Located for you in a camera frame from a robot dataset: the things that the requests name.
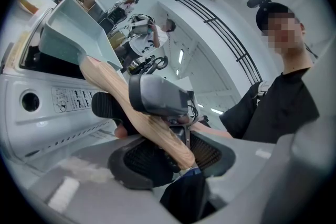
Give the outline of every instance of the ceiling light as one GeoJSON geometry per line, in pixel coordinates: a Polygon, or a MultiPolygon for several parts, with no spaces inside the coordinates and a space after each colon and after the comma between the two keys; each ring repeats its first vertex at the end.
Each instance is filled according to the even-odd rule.
{"type": "Polygon", "coordinates": [[[218,113],[218,114],[223,114],[224,112],[222,112],[222,111],[219,111],[219,110],[217,110],[217,109],[211,109],[213,112],[215,112],[215,113],[218,113]]]}
{"type": "Polygon", "coordinates": [[[183,55],[184,55],[184,51],[183,50],[180,50],[180,56],[179,56],[179,63],[181,63],[182,62],[182,59],[183,59],[183,55]]]}

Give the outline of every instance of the white plastic panel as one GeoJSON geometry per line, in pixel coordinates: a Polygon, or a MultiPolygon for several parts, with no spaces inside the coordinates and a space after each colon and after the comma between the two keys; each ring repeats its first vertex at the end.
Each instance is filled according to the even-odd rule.
{"type": "MultiPolygon", "coordinates": [[[[26,77],[0,76],[1,85],[1,133],[9,157],[32,158],[40,152],[51,151],[55,147],[99,130],[107,119],[96,117],[89,108],[81,108],[67,113],[55,111],[53,89],[83,90],[97,92],[97,88],[85,81],[83,85],[52,80],[29,79],[26,77]],[[39,107],[28,112],[22,105],[25,93],[34,93],[39,98],[39,107]]],[[[56,100],[71,95],[55,95],[56,100]]]]}
{"type": "Polygon", "coordinates": [[[56,113],[64,113],[75,110],[91,108],[91,100],[96,90],[79,88],[52,87],[52,101],[56,113]]]}

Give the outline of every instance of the white tray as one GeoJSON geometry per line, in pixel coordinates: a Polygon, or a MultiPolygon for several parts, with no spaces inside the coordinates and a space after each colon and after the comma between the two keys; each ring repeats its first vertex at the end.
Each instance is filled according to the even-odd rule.
{"type": "Polygon", "coordinates": [[[108,62],[115,70],[122,68],[103,28],[74,0],[63,0],[54,9],[44,25],[39,49],[76,65],[88,55],[108,62]]]}

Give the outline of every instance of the man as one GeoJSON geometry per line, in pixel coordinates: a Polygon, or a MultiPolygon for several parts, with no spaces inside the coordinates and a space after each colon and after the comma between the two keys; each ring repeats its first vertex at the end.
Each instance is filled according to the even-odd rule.
{"type": "Polygon", "coordinates": [[[132,61],[139,57],[151,54],[155,49],[162,47],[168,40],[166,33],[176,28],[174,21],[167,19],[166,25],[161,28],[155,24],[149,24],[152,31],[147,35],[141,35],[125,42],[115,50],[117,57],[123,58],[121,72],[124,73],[132,61]]]}
{"type": "Polygon", "coordinates": [[[197,123],[194,130],[243,140],[276,143],[285,134],[318,118],[317,108],[301,77],[313,63],[305,48],[304,25],[279,3],[267,3],[256,22],[268,38],[269,47],[280,54],[284,70],[258,102],[259,83],[250,87],[238,104],[219,116],[227,132],[197,123]]]}

